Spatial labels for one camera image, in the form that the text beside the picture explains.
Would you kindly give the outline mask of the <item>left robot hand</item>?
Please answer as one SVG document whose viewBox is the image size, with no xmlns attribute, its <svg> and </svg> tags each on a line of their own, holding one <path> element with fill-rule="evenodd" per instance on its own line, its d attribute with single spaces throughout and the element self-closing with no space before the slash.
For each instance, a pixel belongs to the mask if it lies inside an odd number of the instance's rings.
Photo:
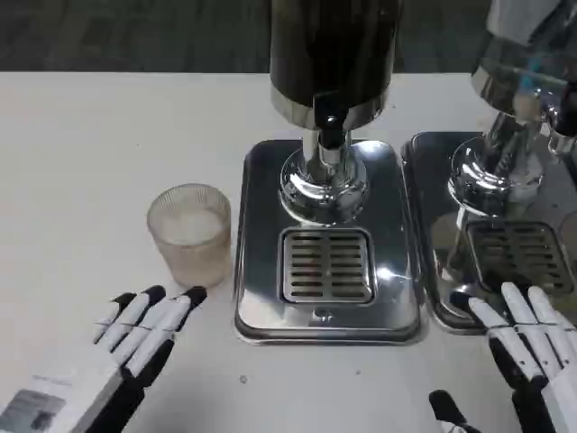
<svg viewBox="0 0 577 433">
<path fill-rule="evenodd" d="M 161 285 L 110 300 L 90 336 L 55 347 L 1 410 L 3 432 L 121 432 L 166 365 L 176 336 L 206 300 Z"/>
</svg>

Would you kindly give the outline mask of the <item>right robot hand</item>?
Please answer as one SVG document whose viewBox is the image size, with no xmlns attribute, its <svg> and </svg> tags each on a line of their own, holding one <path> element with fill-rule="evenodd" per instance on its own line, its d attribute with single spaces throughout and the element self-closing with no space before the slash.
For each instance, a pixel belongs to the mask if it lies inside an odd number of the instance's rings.
<svg viewBox="0 0 577 433">
<path fill-rule="evenodd" d="M 500 294 L 508 317 L 486 301 L 463 292 L 451 302 L 469 312 L 487 331 L 499 372 L 524 432 L 576 430 L 576 326 L 556 310 L 545 292 L 522 291 L 505 281 Z"/>
</svg>

